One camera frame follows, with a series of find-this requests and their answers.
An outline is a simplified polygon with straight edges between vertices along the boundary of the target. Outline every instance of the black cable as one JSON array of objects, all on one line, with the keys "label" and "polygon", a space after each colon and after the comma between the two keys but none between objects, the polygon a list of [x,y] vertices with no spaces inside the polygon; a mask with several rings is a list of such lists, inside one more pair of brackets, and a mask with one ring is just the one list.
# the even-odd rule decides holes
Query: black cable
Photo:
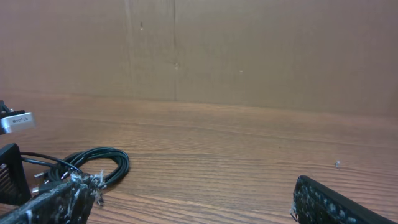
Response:
[{"label": "black cable", "polygon": [[113,147],[96,147],[87,151],[73,153],[72,155],[69,155],[64,159],[57,159],[51,156],[46,156],[34,152],[21,152],[21,155],[41,157],[44,159],[56,161],[56,164],[50,164],[48,162],[42,162],[22,157],[22,160],[24,162],[30,162],[33,164],[51,167],[51,169],[47,172],[47,180],[49,180],[50,182],[56,182],[65,179],[70,175],[70,169],[72,169],[72,171],[77,171],[80,173],[80,166],[82,166],[87,161],[99,158],[112,159],[118,165],[118,167],[112,173],[104,177],[105,184],[108,187],[121,180],[129,172],[130,169],[129,156],[122,150],[115,149]]}]

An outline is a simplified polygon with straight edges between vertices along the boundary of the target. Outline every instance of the wooden tabletop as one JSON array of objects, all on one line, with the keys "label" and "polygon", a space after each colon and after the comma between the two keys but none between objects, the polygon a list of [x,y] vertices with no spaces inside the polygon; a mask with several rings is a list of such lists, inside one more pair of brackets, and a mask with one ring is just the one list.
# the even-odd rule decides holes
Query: wooden tabletop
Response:
[{"label": "wooden tabletop", "polygon": [[[4,94],[35,129],[0,136],[63,158],[96,146],[129,154],[131,170],[88,223],[294,223],[307,175],[398,222],[398,120],[124,98]],[[340,170],[335,162],[340,161]],[[24,164],[30,186],[44,167]],[[91,174],[111,160],[90,161]],[[0,213],[9,210],[0,206]]]}]

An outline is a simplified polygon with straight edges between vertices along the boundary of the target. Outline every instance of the scuffed black object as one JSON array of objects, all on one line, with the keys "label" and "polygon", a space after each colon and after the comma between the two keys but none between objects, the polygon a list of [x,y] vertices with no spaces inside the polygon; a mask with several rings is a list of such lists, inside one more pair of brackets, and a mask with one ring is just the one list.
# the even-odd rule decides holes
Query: scuffed black object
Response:
[{"label": "scuffed black object", "polygon": [[79,175],[3,215],[0,223],[86,223],[102,181],[98,176]]},{"label": "scuffed black object", "polygon": [[0,203],[22,205],[30,198],[22,159],[17,144],[8,144],[0,150]]},{"label": "scuffed black object", "polygon": [[293,193],[299,223],[395,223],[342,196],[317,181],[300,176]]}]

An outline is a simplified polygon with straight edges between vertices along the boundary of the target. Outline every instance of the brown wall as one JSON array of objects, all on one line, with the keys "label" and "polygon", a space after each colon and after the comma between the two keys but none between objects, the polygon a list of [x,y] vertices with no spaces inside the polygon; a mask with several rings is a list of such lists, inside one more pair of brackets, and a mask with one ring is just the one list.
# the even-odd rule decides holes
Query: brown wall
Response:
[{"label": "brown wall", "polygon": [[0,88],[398,116],[398,1],[3,0]]}]

